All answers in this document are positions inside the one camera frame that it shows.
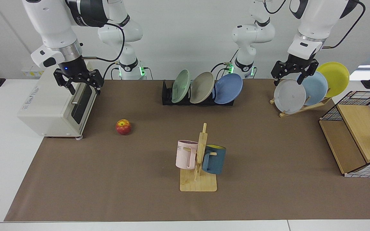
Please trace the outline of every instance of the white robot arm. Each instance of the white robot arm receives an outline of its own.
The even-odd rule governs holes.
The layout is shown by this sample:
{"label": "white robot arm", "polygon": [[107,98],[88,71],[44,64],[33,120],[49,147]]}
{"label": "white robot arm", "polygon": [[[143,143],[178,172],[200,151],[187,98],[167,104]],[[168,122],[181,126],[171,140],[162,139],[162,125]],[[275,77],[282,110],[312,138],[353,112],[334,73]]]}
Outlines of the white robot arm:
{"label": "white robot arm", "polygon": [[233,61],[234,73],[242,78],[251,78],[252,68],[257,50],[253,47],[256,43],[272,41],[275,36],[275,28],[270,23],[269,13],[266,11],[261,0],[254,0],[250,14],[255,19],[254,24],[238,25],[232,31],[232,39],[238,45],[238,54]]}
{"label": "white robot arm", "polygon": [[[116,27],[109,26],[111,24],[123,28],[126,42],[142,38],[141,27],[130,19],[122,0],[22,0],[22,3],[43,41],[32,53],[33,61],[40,67],[58,64],[60,69],[54,77],[59,86],[65,86],[72,94],[75,93],[72,82],[89,84],[99,94],[104,79],[98,70],[87,70],[81,44],[71,25],[99,27],[100,39],[119,49],[123,46],[123,35]],[[119,62],[128,79],[145,75],[130,45],[122,51]]]}
{"label": "white robot arm", "polygon": [[31,54],[32,60],[39,67],[58,64],[60,68],[54,72],[57,84],[68,88],[71,94],[75,94],[72,82],[91,85],[100,94],[104,79],[98,70],[88,71],[82,59],[81,45],[71,29],[66,2],[22,0],[22,3],[44,44]]}
{"label": "white robot arm", "polygon": [[[111,23],[118,23],[125,32],[125,42],[139,41],[142,38],[141,26],[133,21],[125,9],[122,0],[109,0],[109,19]],[[102,42],[120,50],[123,43],[122,32],[109,25],[98,29],[98,36]],[[122,79],[137,80],[146,79],[145,72],[138,60],[134,48],[130,44],[125,44],[119,58],[119,73]]]}
{"label": "white robot arm", "polygon": [[297,0],[298,9],[292,14],[301,20],[298,33],[288,49],[288,60],[277,61],[271,72],[278,85],[290,73],[301,73],[298,84],[315,73],[319,63],[315,54],[323,48],[333,26],[350,13],[359,0]]}

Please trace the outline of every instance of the pink mug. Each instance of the pink mug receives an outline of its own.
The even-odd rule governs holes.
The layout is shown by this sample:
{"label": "pink mug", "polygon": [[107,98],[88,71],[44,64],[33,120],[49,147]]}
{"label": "pink mug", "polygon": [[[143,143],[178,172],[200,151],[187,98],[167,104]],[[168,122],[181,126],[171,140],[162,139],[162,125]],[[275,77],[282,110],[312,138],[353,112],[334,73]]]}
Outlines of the pink mug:
{"label": "pink mug", "polygon": [[176,166],[182,169],[194,169],[198,142],[179,140],[176,150]]}

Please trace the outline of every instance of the storage box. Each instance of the storage box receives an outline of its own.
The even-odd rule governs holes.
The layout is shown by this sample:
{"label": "storage box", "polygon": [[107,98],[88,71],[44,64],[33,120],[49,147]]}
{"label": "storage box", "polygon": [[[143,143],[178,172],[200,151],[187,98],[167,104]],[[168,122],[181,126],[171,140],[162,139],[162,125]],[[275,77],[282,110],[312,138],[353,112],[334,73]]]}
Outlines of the storage box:
{"label": "storage box", "polygon": [[348,93],[320,125],[342,174],[370,177],[370,92]]}

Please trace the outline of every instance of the apple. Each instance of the apple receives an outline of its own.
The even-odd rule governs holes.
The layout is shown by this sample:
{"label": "apple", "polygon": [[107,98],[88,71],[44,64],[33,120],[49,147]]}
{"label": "apple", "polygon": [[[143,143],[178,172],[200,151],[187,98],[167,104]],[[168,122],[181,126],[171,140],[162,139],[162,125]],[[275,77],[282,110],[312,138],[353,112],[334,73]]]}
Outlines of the apple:
{"label": "apple", "polygon": [[121,135],[128,135],[131,132],[131,124],[128,120],[119,120],[116,123],[116,131]]}

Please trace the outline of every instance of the wooden base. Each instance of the wooden base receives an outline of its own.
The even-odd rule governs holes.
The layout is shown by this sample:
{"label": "wooden base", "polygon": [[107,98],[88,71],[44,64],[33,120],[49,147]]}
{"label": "wooden base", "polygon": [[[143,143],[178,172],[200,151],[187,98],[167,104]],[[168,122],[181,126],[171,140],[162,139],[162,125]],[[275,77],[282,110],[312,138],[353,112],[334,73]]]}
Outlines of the wooden base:
{"label": "wooden base", "polygon": [[[319,108],[319,107],[322,107],[322,106],[325,106],[332,98],[324,98],[321,102],[317,103],[317,104],[314,104],[314,105],[311,105],[311,106],[303,106],[301,108],[301,110],[295,112],[295,113],[292,113],[292,114],[286,114],[285,112],[282,112],[282,113],[279,113],[279,117],[283,118],[283,117],[287,117],[287,116],[291,116],[291,115],[294,115],[294,114],[298,114],[298,113],[301,113],[301,112],[304,112],[304,111],[308,111],[308,110],[311,110],[311,109],[315,109],[315,108]],[[269,101],[270,104],[275,104],[275,99],[271,99]]]}
{"label": "wooden base", "polygon": [[181,169],[181,192],[215,192],[217,190],[216,175],[199,170],[200,174],[195,179],[193,169]]}

